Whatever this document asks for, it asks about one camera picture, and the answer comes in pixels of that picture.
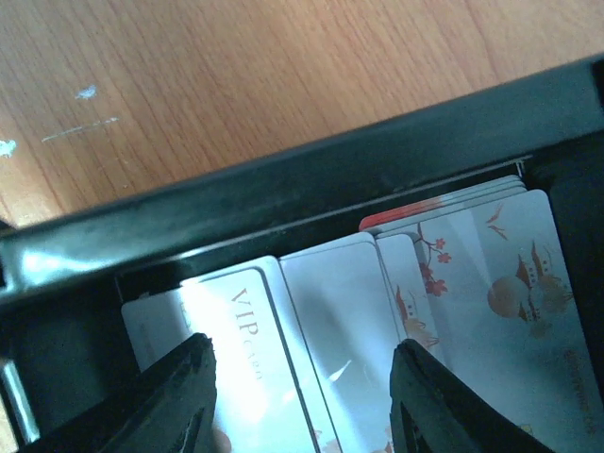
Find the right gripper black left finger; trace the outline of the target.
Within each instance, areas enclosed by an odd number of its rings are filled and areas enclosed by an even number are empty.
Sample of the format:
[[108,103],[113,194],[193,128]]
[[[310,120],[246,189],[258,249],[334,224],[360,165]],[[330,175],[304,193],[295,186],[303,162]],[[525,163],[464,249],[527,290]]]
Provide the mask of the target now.
[[118,392],[22,452],[214,452],[216,359],[195,333]]

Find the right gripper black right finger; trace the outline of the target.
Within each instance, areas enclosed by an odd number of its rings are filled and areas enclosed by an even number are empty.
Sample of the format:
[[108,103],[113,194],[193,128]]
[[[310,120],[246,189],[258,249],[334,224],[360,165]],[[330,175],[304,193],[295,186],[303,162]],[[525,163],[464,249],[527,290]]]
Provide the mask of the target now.
[[390,376],[395,452],[548,452],[489,406],[415,340],[394,350]]

